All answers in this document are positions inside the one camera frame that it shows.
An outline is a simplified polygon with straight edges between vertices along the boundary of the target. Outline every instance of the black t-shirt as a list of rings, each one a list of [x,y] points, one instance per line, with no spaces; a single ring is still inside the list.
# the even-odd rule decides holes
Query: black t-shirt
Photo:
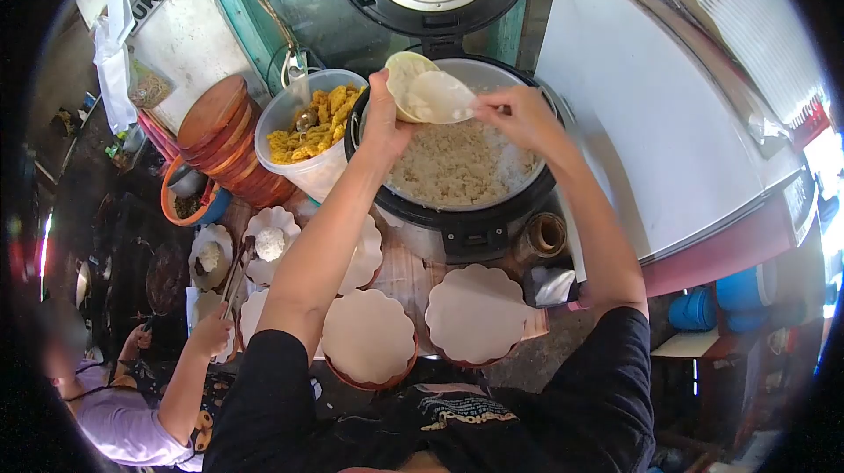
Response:
[[[644,471],[654,449],[650,330],[612,309],[540,394],[417,384],[318,421],[305,348],[262,331],[217,415],[203,471],[398,469],[419,450],[452,472]]]

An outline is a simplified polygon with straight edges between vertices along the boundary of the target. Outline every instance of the white rice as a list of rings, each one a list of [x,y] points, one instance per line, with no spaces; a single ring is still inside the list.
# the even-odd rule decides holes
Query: white rice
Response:
[[[533,172],[536,157],[478,120],[425,124],[386,179],[395,191],[441,206],[504,198]]]

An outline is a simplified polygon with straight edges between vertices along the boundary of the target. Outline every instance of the tongs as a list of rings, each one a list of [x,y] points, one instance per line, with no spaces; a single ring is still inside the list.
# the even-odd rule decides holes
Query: tongs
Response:
[[[223,301],[226,303],[226,311],[223,312],[220,319],[224,320],[229,317],[232,307],[235,304],[237,291],[240,288],[241,282],[243,282],[243,277],[247,274],[247,267],[256,257],[255,236],[249,235],[248,237],[244,237],[243,242],[237,246],[236,261],[231,263],[229,271],[226,273],[226,286],[223,287]],[[215,356],[215,361],[217,363],[226,362],[219,355]]]

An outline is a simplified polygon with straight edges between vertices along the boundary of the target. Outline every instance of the stack of wooden plates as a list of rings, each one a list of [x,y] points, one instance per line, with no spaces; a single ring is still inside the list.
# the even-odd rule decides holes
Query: stack of wooden plates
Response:
[[[258,162],[254,138],[261,111],[246,80],[229,76],[196,100],[176,136],[185,162],[259,209],[281,204],[295,190]]]

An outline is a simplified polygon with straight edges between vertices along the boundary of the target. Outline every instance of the lavender shirt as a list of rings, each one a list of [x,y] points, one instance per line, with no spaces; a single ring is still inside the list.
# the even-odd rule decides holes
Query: lavender shirt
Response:
[[[95,362],[83,360],[79,368]],[[108,367],[78,374],[85,391],[106,385]],[[125,466],[178,466],[201,471],[203,456],[193,455],[193,442],[182,446],[161,426],[158,409],[150,409],[139,393],[105,389],[79,401],[76,420],[82,432],[107,458]]]

